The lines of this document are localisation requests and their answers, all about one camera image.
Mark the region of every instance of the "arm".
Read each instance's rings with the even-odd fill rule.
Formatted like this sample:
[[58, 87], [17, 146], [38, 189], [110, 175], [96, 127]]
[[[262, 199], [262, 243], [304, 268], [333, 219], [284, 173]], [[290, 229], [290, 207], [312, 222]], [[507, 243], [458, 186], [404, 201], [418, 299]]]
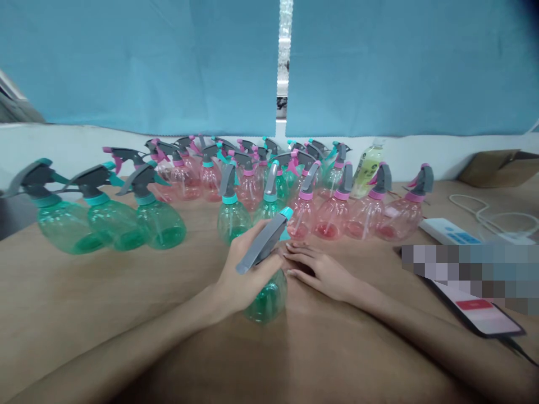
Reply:
[[316, 277], [297, 269], [290, 275], [371, 314], [484, 397], [507, 403], [537, 399], [539, 372], [502, 345], [384, 295], [318, 249], [296, 243], [287, 248], [285, 258], [311, 267]]
[[221, 277], [177, 308], [120, 334], [58, 368], [9, 403], [101, 403], [110, 400], [188, 336], [249, 306], [281, 268], [273, 254], [244, 275], [236, 265], [265, 226], [234, 239]]

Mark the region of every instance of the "table surface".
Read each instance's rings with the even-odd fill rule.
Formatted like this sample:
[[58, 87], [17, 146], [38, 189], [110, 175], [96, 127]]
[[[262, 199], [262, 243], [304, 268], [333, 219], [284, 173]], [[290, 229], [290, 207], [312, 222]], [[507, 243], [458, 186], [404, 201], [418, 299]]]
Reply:
[[[402, 184], [394, 184], [401, 195]], [[450, 194], [476, 196], [492, 213], [539, 217], [539, 177], [519, 188], [435, 183], [423, 212], [476, 234]], [[131, 196], [120, 199], [134, 205]], [[194, 296], [217, 280], [227, 246], [217, 236], [219, 203], [175, 205], [188, 228], [167, 251], [144, 246], [72, 256], [34, 224], [0, 242], [0, 402], [107, 339]], [[395, 245], [378, 239], [310, 240], [355, 276], [460, 327], [422, 280], [401, 268]], [[435, 244], [423, 231], [405, 244]], [[527, 331], [518, 342], [539, 360], [539, 319], [506, 310]], [[472, 402], [469, 389], [390, 329], [349, 305], [289, 281], [286, 310], [261, 326], [241, 314], [182, 342], [116, 402]]]

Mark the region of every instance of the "right hand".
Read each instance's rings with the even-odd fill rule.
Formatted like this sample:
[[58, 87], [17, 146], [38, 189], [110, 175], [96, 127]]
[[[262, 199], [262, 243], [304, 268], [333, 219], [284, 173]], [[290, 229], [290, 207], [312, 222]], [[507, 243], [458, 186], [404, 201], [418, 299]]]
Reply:
[[334, 300], [352, 303], [354, 295], [359, 292], [358, 286], [364, 282], [353, 277], [332, 257], [306, 243], [287, 243], [286, 248], [289, 252], [284, 253], [286, 259], [307, 265], [314, 271], [316, 277], [307, 275], [299, 269], [290, 269], [287, 272], [289, 275]]

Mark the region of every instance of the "phone screen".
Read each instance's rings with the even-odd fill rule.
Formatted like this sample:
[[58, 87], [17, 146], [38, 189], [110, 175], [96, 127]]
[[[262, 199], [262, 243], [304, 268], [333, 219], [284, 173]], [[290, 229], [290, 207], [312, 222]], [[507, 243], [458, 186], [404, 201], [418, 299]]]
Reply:
[[477, 330], [487, 336], [496, 334], [522, 334], [524, 330], [492, 303], [479, 299], [458, 289], [432, 281], [454, 305], [454, 309], [466, 317]]

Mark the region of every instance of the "blue curtain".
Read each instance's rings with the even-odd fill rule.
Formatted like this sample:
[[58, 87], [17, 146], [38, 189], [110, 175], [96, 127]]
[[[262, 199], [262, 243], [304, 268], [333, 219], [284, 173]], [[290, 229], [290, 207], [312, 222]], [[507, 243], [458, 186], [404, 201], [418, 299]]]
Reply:
[[525, 0], [294, 0], [287, 136], [521, 134], [539, 118]]
[[0, 68], [48, 122], [275, 135], [277, 0], [3, 0]]

